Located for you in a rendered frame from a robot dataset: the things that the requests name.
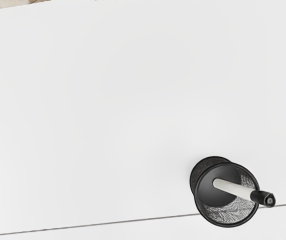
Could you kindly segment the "black mesh pen holder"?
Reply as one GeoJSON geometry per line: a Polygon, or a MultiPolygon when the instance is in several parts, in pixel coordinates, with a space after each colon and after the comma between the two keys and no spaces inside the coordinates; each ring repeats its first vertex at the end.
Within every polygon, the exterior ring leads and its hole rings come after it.
{"type": "Polygon", "coordinates": [[[257,212],[259,204],[215,188],[215,179],[260,189],[254,175],[242,165],[221,156],[206,157],[193,167],[189,179],[194,202],[201,216],[222,228],[238,227],[248,222],[257,212]]]}

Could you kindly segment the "white pen with black cap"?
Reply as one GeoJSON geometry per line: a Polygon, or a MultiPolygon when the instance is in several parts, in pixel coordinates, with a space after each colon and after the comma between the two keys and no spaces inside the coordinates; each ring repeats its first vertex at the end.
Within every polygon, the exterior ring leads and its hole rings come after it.
{"type": "Polygon", "coordinates": [[[266,206],[267,208],[272,208],[276,204],[276,198],[270,192],[255,190],[220,178],[214,179],[212,184],[218,190],[266,206]]]}

